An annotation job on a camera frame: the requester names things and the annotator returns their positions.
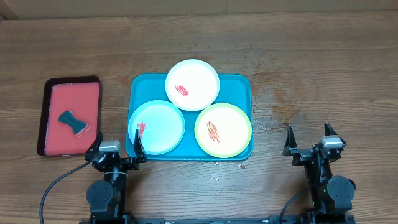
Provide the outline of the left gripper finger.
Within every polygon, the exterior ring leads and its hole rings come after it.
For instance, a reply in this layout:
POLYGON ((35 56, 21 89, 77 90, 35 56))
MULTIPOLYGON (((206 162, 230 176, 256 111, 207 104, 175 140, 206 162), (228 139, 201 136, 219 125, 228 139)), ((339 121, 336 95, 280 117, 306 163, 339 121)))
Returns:
POLYGON ((134 136, 134 152, 136 154, 137 162, 147 162, 147 155, 142 146, 139 129, 136 129, 134 136))
POLYGON ((91 153, 95 153, 95 152, 99 151, 100 144, 101 144, 102 140, 103 140, 103 133, 100 131, 97 134, 97 137, 94 140, 93 144, 88 149, 88 153, 91 154, 91 153))

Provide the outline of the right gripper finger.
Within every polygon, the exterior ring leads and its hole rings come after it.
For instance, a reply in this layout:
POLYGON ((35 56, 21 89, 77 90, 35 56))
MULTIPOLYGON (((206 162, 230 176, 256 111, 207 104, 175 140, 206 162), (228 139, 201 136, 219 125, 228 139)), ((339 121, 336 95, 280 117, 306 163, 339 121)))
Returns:
POLYGON ((324 129, 325 129, 325 135, 326 136, 332 136, 332 135, 337 135, 336 131, 331 127, 329 122, 326 122, 324 124, 324 129))
POLYGON ((297 149, 297 143, 294 137, 292 125, 290 124, 287 129, 287 138, 285 141, 283 155, 293 155, 297 149))

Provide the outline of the light blue plate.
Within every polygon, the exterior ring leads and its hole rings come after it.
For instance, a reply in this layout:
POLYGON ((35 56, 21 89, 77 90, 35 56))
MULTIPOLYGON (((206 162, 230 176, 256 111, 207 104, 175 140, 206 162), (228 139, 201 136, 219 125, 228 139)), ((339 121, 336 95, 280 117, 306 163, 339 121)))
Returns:
POLYGON ((131 142, 135 136, 140 138, 146 154, 161 155, 178 146, 185 132, 185 119, 172 103, 152 100, 133 112, 127 132, 131 142))

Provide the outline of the white plate with red stain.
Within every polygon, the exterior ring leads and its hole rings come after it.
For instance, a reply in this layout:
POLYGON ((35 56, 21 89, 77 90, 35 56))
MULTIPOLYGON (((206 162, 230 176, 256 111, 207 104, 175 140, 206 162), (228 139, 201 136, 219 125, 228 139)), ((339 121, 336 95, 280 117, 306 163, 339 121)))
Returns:
POLYGON ((216 70, 198 59, 175 64, 165 79, 165 92, 175 106, 185 111, 200 111, 210 106, 220 91, 216 70))

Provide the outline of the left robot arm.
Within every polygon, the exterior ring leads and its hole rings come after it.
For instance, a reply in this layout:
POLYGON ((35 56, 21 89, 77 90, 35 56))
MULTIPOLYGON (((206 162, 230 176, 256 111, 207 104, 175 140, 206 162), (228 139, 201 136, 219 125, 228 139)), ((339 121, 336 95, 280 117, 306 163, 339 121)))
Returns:
POLYGON ((93 182, 86 191, 90 204, 88 224, 138 223, 131 212, 126 211, 128 172, 138 170, 140 163, 147 162, 139 131, 134 134, 134 157, 121 157, 119 141, 105 141, 98 133, 94 143, 85 153, 85 160, 103 173, 103 179, 93 182))

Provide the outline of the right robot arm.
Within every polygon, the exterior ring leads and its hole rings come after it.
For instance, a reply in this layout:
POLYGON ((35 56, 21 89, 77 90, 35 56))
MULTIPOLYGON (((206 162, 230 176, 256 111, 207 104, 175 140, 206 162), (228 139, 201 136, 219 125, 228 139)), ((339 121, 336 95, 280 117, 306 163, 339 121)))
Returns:
POLYGON ((325 135, 310 149, 299 149, 292 126, 288 126, 283 156, 292 157, 293 166, 304 166, 308 188, 292 197, 279 215, 279 223, 285 220, 287 207, 298 197, 310 193, 312 208, 305 208, 291 223, 355 224, 354 216, 347 212, 353 207, 356 184, 343 176, 333 175, 330 164, 341 158, 346 142, 328 122, 324 124, 325 135))

